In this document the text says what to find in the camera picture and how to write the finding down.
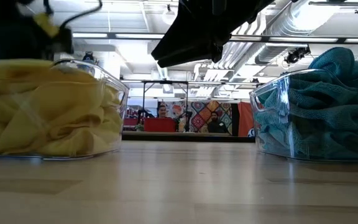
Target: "black cloth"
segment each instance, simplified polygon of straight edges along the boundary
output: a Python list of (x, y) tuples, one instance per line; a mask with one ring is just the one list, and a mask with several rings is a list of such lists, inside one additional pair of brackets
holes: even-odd
[(237, 103), (231, 103), (231, 124), (232, 124), (232, 136), (239, 135), (240, 124), (240, 112), (239, 105)]
[(220, 120), (211, 121), (208, 124), (208, 132), (209, 133), (228, 133), (226, 125)]

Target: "table surface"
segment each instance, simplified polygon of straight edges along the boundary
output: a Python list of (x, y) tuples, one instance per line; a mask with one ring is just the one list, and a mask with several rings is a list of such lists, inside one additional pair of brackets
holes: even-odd
[(231, 137), (228, 133), (181, 133), (181, 132), (150, 132), (150, 131), (123, 131), (123, 134), (136, 135), (175, 135), (175, 136), (215, 136), (215, 137)]
[(140, 141), (81, 161), (0, 159), (1, 223), (358, 223), (358, 164)]

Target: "teal towel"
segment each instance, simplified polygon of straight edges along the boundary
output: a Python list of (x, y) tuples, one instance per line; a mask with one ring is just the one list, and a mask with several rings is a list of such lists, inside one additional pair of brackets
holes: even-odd
[(358, 159), (358, 62), (351, 50), (336, 47), (309, 68), (319, 70), (290, 75), (258, 96), (271, 108), (254, 113), (264, 149), (305, 159)]

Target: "man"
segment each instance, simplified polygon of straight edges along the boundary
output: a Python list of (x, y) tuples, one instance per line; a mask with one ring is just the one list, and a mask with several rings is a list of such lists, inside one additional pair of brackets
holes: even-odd
[(227, 133), (226, 125), (218, 118), (217, 112), (211, 113), (211, 122), (208, 124), (209, 133)]
[(161, 105), (158, 108), (158, 117), (159, 118), (166, 118), (167, 117), (167, 108), (164, 105)]

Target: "yellow towel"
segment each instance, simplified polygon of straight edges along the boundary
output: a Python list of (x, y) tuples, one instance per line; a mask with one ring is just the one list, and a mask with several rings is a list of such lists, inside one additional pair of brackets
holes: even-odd
[(119, 142), (119, 92), (75, 68), (0, 61), (0, 154), (84, 156)]

